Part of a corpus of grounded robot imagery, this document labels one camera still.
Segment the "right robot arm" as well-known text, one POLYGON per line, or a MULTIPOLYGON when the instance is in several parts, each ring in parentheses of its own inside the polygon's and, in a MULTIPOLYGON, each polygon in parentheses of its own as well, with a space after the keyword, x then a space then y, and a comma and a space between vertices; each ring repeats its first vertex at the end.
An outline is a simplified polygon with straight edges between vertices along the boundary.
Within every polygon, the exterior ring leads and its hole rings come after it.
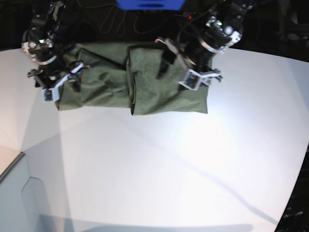
POLYGON ((22 39, 24 52, 38 67, 28 73, 35 81, 35 87, 51 89, 68 76, 74 91, 81 91, 81 71, 74 71, 81 59, 78 55, 84 47, 67 38, 69 28, 61 22, 66 12, 65 0, 37 0, 34 3, 33 18, 22 39))

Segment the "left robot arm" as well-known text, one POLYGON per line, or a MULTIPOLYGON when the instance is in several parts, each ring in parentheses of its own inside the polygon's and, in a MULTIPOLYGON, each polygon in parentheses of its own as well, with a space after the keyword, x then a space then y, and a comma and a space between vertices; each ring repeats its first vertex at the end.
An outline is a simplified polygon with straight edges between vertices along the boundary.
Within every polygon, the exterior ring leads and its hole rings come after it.
POLYGON ((244 19, 257 5, 256 0, 217 0, 203 13, 187 18, 174 39, 157 38, 165 46, 157 77, 162 78, 178 62, 184 71, 179 81, 182 87, 197 90, 209 86, 212 79, 222 81, 211 61, 241 40, 244 19))

